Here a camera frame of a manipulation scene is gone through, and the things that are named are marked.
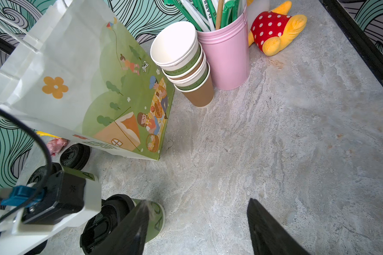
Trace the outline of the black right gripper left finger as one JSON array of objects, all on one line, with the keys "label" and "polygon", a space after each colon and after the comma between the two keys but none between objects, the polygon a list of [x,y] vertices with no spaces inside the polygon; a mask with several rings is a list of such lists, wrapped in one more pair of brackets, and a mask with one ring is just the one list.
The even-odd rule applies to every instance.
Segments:
[{"label": "black right gripper left finger", "polygon": [[149,202],[142,200],[92,254],[141,255],[146,243],[149,217]]}]

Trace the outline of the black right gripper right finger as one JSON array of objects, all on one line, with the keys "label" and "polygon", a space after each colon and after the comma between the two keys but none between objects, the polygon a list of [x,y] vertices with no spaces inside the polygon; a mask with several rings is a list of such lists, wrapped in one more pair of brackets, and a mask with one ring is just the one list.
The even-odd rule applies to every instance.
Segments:
[{"label": "black right gripper right finger", "polygon": [[247,219],[255,255],[308,254],[258,200],[249,200]]}]

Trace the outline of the black plastic cup lid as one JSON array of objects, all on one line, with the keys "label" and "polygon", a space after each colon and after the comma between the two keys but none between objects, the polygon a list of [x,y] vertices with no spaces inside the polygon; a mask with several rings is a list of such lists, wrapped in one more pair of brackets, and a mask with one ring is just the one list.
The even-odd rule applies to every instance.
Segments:
[{"label": "black plastic cup lid", "polygon": [[59,171],[62,170],[62,166],[59,163],[52,163],[51,170],[49,171],[49,174],[47,174],[47,168],[46,166],[39,167],[29,178],[27,181],[27,184],[31,183],[40,183],[41,180],[46,176],[51,176]]}]

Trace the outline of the white paper takeout bag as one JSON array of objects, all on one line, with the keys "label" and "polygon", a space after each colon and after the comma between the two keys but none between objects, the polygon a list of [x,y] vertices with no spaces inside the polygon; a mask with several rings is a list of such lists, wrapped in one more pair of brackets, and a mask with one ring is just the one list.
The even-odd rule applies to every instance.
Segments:
[{"label": "white paper takeout bag", "polygon": [[0,109],[128,158],[160,158],[173,94],[103,1],[55,2],[0,69]]}]

